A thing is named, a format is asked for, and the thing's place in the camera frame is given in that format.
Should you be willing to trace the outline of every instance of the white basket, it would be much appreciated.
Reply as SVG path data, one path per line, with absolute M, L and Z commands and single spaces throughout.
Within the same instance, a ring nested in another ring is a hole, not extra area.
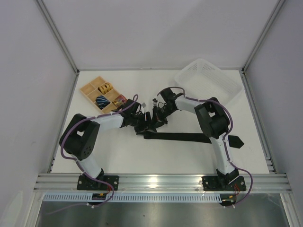
M 242 84 L 224 74 L 204 59 L 197 59 L 177 73 L 175 81 L 186 95 L 197 99 L 216 97 L 223 105 L 236 99 L 244 89 Z

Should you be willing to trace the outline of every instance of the gray floor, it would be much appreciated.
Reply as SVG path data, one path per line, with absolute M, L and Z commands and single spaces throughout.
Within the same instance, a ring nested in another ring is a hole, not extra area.
M 250 195 L 236 209 L 211 203 L 116 203 L 91 209 L 43 202 L 36 227 L 287 227 L 279 194 Z

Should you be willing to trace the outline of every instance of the gray wall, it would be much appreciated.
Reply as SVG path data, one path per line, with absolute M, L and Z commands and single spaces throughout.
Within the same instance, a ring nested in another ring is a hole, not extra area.
M 45 0 L 79 69 L 242 67 L 277 0 Z
M 303 1 L 289 0 L 248 70 L 280 173 L 303 211 Z
M 0 31 L 0 217 L 23 191 L 20 224 L 75 75 L 33 0 L 2 0 Z

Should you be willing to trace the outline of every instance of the cable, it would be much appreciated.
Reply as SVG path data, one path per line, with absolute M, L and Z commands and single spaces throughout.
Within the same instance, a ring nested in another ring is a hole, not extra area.
M 62 140 L 62 144 L 61 144 L 61 149 L 60 149 L 60 153 L 61 153 L 61 156 L 65 159 L 68 159 L 68 160 L 73 160 L 76 162 L 77 166 L 79 167 L 79 169 L 83 172 L 84 175 L 86 175 L 86 177 L 88 177 L 89 179 L 93 180 L 93 181 L 96 181 L 96 182 L 99 182 L 99 183 L 103 183 L 103 184 L 106 184 L 108 187 L 110 187 L 110 189 L 112 190 L 112 194 L 111 196 L 105 200 L 104 202 L 100 203 L 99 205 L 92 205 L 91 207 L 94 208 L 94 207 L 100 207 L 102 205 L 104 205 L 105 203 L 107 203 L 109 200 L 111 200 L 114 196 L 114 191 L 115 189 L 113 188 L 113 186 L 105 181 L 101 181 L 101 180 L 98 180 L 98 179 L 95 179 L 93 177 L 91 177 L 90 175 L 88 175 L 87 173 L 84 172 L 83 168 L 81 167 L 81 165 L 79 164 L 78 160 L 74 157 L 68 157 L 64 154 L 64 145 L 65 145 L 65 142 L 67 140 L 67 138 L 70 136 L 70 134 L 80 125 L 82 124 L 83 122 L 86 122 L 86 121 L 90 121 L 90 120 L 94 120 L 94 119 L 97 119 L 97 118 L 100 118 L 100 117 L 106 117 L 106 116 L 110 116 L 110 115 L 116 115 L 116 114 L 119 114 L 119 113 L 122 113 L 123 111 L 125 110 L 128 110 L 129 108 L 131 108 L 138 100 L 139 96 L 138 94 L 134 95 L 133 97 L 133 103 L 131 103 L 129 106 L 127 106 L 126 108 L 120 110 L 120 111 L 117 111 L 117 112 L 113 112 L 113 113 L 107 113 L 107 114 L 101 114 L 101 115 L 98 115 L 97 117 L 89 117 L 89 118 L 86 118 L 86 119 L 83 119 L 79 122 L 77 122 L 76 124 L 74 124 L 70 130 L 68 130 L 68 132 L 66 133 L 65 137 L 63 138 Z M 65 210 L 65 209 L 68 209 L 70 207 L 75 207 L 75 206 L 78 206 L 78 205 L 87 205 L 87 204 L 84 204 L 84 203 L 76 203 L 76 204 L 73 204 L 73 205 L 70 205 L 70 206 L 67 206 L 65 208 L 61 208 L 59 210 L 55 210 L 55 211 L 52 211 L 52 212 L 49 212 L 47 213 L 48 215 L 50 214 L 54 214 L 56 212 L 59 212 L 59 211 L 62 211 L 62 210 Z
M 214 100 L 209 100 L 209 99 L 196 99 L 196 98 L 187 97 L 186 94 L 185 94 L 185 89 L 182 88 L 182 87 L 167 87 L 167 88 L 178 88 L 178 89 L 181 89 L 181 90 L 183 91 L 183 96 L 184 96 L 184 98 L 186 98 L 186 99 L 188 99 L 188 100 L 191 100 L 191 101 L 196 101 L 196 102 L 200 102 L 200 103 L 201 103 L 201 102 L 203 102 L 203 103 L 204 103 L 204 102 L 214 103 L 214 104 L 220 106 L 220 107 L 226 112 L 226 114 L 228 115 L 228 118 L 229 118 L 229 120 L 230 120 L 231 126 L 230 126 L 229 130 L 228 130 L 228 131 L 225 133 L 225 135 L 223 136 L 223 144 L 224 144 L 224 149 L 225 149 L 225 153 L 226 153 L 226 156 L 227 156 L 227 160 L 228 160 L 228 162 L 229 162 L 235 169 L 241 170 L 241 171 L 247 173 L 247 174 L 250 176 L 250 188 L 249 188 L 249 190 L 247 191 L 246 195 L 245 195 L 240 201 L 238 201 L 238 202 L 235 203 L 235 204 L 239 204 L 240 202 L 242 202 L 243 200 L 245 200 L 245 199 L 247 198 L 247 196 L 250 194 L 250 192 L 251 192 L 251 190 L 252 190 L 252 185 L 253 185 L 253 177 L 252 177 L 251 173 L 250 173 L 249 171 L 247 171 L 246 169 L 242 169 L 242 168 L 237 167 L 237 166 L 231 161 L 231 158 L 230 158 L 230 156 L 229 156 L 229 154 L 228 154 L 228 149 L 227 149 L 227 144 L 226 144 L 226 142 L 227 142 L 227 141 L 226 141 L 226 137 L 228 136 L 229 133 L 231 133 L 231 131 L 232 131 L 232 129 L 233 129 L 233 120 L 232 120 L 231 114 L 230 114 L 229 111 L 226 109 L 226 107 L 223 106 L 223 105 L 222 105 L 221 103 L 219 103 L 219 102 L 216 102 L 216 101 L 214 101 Z

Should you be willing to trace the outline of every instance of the wooden compartment box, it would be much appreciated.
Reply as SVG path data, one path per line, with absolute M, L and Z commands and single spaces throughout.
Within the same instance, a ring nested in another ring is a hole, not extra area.
M 92 80 L 87 85 L 80 88 L 80 92 L 94 105 L 100 113 L 107 114 L 111 112 L 112 110 L 115 110 L 117 107 L 113 104 L 113 101 L 118 98 L 119 95 L 121 95 L 113 86 L 113 88 L 105 93 L 104 95 L 98 90 L 98 87 L 104 85 L 105 83 L 108 83 L 105 81 L 101 76 L 98 76 L 94 80 Z M 108 101 L 110 102 L 106 107 L 104 107 L 102 110 L 98 107 L 96 103 L 96 98 L 98 96 L 104 96 Z

